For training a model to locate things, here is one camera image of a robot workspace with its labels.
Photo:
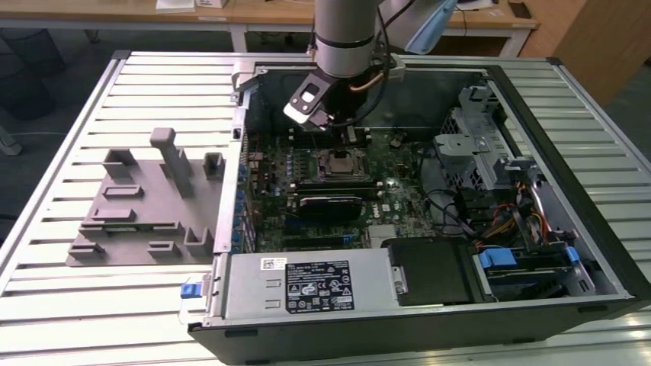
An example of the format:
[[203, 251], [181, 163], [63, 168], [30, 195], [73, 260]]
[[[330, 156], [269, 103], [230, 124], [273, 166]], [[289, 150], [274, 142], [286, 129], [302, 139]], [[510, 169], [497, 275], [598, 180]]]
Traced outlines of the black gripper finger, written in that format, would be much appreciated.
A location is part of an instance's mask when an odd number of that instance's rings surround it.
[[333, 124], [333, 140], [335, 148], [354, 146], [358, 143], [358, 134], [353, 121]]

